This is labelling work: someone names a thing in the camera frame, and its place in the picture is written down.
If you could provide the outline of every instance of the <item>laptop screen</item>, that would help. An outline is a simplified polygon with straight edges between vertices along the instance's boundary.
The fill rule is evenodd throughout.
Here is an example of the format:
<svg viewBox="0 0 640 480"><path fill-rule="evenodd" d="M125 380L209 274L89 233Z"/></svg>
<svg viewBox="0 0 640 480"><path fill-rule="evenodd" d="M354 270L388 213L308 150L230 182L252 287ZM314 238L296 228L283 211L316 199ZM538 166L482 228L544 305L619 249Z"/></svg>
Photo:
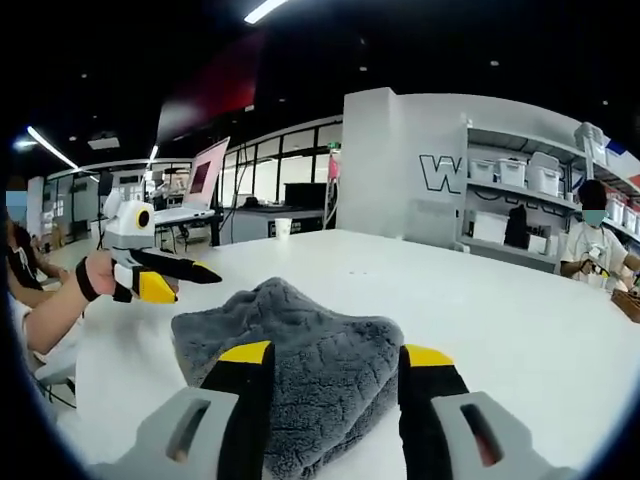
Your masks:
<svg viewBox="0 0 640 480"><path fill-rule="evenodd" d="M228 145L227 137L196 156L191 165L191 177L183 205L209 209Z"/></svg>
<svg viewBox="0 0 640 480"><path fill-rule="evenodd" d="M196 169L196 173L193 176L193 183L191 184L191 190L189 193L201 193L204 188L204 181L207 179L207 172L209 171L209 166L211 162L207 162L203 165L200 165Z"/></svg>

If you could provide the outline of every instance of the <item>ceiling light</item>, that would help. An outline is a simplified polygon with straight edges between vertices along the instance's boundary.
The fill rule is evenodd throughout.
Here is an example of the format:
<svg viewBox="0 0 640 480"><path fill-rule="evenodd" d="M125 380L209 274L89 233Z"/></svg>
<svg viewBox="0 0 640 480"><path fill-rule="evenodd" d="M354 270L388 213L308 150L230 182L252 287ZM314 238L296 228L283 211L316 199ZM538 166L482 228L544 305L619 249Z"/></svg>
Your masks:
<svg viewBox="0 0 640 480"><path fill-rule="evenodd" d="M269 13L278 8L280 5L286 3L286 1L287 0L266 0L262 5L260 5L253 12L247 15L244 21L250 23L251 25L254 25L262 18L269 15Z"/></svg>
<svg viewBox="0 0 640 480"><path fill-rule="evenodd" d="M17 140L13 143L13 148L16 150L26 150L27 148L34 147L38 144L35 140Z"/></svg>
<svg viewBox="0 0 640 480"><path fill-rule="evenodd" d="M38 142L40 145L42 145L44 148L46 148L47 150L49 150L51 153L53 153L56 157L58 157L60 160L62 160L64 163L66 163L67 165L69 165L71 168L75 169L75 170L80 170L80 167L78 167L75 163L73 163L71 160L69 160L67 157L65 157L62 153L60 153L58 150L56 150L56 148L51 145L49 142L47 142L44 137L42 135L40 135L35 128L33 127L27 127L27 133L29 135L31 135L33 137L33 139Z"/></svg>

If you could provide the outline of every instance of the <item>person's arm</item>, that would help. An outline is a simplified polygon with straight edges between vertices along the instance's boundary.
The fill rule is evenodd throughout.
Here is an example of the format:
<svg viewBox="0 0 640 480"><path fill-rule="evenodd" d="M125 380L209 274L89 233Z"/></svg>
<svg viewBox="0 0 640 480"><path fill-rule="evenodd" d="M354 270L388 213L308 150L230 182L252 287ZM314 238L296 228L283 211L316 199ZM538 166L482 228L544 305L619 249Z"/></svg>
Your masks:
<svg viewBox="0 0 640 480"><path fill-rule="evenodd" d="M629 268L632 272L640 271L640 258L629 253L615 234L609 233L608 235L611 238L611 262L609 265L611 271L622 272L623 267Z"/></svg>
<svg viewBox="0 0 640 480"><path fill-rule="evenodd" d="M13 270L11 270L11 265L9 264L9 262L7 261L6 263L8 276L7 280L9 281L9 292L11 292L11 295L13 295L16 300L30 308L35 308L42 302L51 298L54 292L45 292L42 290L36 290L34 288L23 287L13 273Z"/></svg>
<svg viewBox="0 0 640 480"><path fill-rule="evenodd" d="M87 279L95 293L113 295L116 282L109 253L92 253L86 258L85 266ZM80 289L75 272L53 293L51 298L24 317L27 347L43 355L64 337L89 304Z"/></svg>
<svg viewBox="0 0 640 480"><path fill-rule="evenodd" d="M593 270L593 262L588 258L577 262L560 262L560 275L572 278L576 273L582 272L589 275Z"/></svg>
<svg viewBox="0 0 640 480"><path fill-rule="evenodd" d="M589 262L584 263L576 256L576 244L578 243L579 229L580 224L574 225L571 230L569 230L567 243L565 244L564 252L560 258L560 275L563 277L572 278L576 273L583 269L587 270L585 273L591 271L590 269L592 266L589 265Z"/></svg>
<svg viewBox="0 0 640 480"><path fill-rule="evenodd" d="M71 329L89 301L84 298L74 273L48 300L24 319L27 348L46 355Z"/></svg>
<svg viewBox="0 0 640 480"><path fill-rule="evenodd" d="M58 278L62 283L67 280L69 272L62 267L50 264L37 248L33 248L33 245L31 246L31 249L33 250L33 255L36 258L36 264L42 273L50 278Z"/></svg>

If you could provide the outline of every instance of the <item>black hair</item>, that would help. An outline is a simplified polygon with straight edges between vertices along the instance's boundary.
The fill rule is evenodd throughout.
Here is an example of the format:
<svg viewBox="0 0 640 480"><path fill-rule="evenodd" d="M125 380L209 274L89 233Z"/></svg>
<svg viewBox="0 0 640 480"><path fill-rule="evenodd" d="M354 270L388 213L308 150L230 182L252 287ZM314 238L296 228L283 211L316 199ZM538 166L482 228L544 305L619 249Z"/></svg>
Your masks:
<svg viewBox="0 0 640 480"><path fill-rule="evenodd" d="M607 206L607 191L598 180L587 180L580 185L578 198L584 210L604 210Z"/></svg>

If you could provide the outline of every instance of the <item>white storage box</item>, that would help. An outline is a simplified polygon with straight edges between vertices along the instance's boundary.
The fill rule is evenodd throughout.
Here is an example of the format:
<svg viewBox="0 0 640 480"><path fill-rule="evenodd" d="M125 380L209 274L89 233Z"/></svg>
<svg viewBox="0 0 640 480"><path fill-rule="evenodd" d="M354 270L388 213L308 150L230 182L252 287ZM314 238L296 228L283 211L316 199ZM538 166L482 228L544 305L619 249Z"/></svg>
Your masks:
<svg viewBox="0 0 640 480"><path fill-rule="evenodd" d="M469 231L473 238L504 244L504 233L507 230L509 217L496 213L469 210Z"/></svg>
<svg viewBox="0 0 640 480"><path fill-rule="evenodd" d="M546 193L552 197L558 196L560 172L557 170L527 165L527 180L529 181L529 190Z"/></svg>
<svg viewBox="0 0 640 480"><path fill-rule="evenodd" d="M624 217L622 220L622 226L628 228L632 232L636 231L636 224L638 221L638 214L629 207L624 207Z"/></svg>
<svg viewBox="0 0 640 480"><path fill-rule="evenodd" d="M618 225L622 225L623 215L624 215L624 203L622 203L617 198L610 198L607 200L607 213L609 214L609 219L617 223Z"/></svg>
<svg viewBox="0 0 640 480"><path fill-rule="evenodd" d="M495 162L493 160L469 159L469 175L472 180L479 182L493 182Z"/></svg>
<svg viewBox="0 0 640 480"><path fill-rule="evenodd" d="M519 160L501 158L498 160L500 183L524 188L524 172L527 164Z"/></svg>
<svg viewBox="0 0 640 480"><path fill-rule="evenodd" d="M528 251L532 253L545 254L547 250L547 239L544 237L538 237L537 235L529 235L529 248Z"/></svg>
<svg viewBox="0 0 640 480"><path fill-rule="evenodd" d="M544 167L551 170L558 170L560 161L556 157L542 152L534 152L529 160L529 166Z"/></svg>

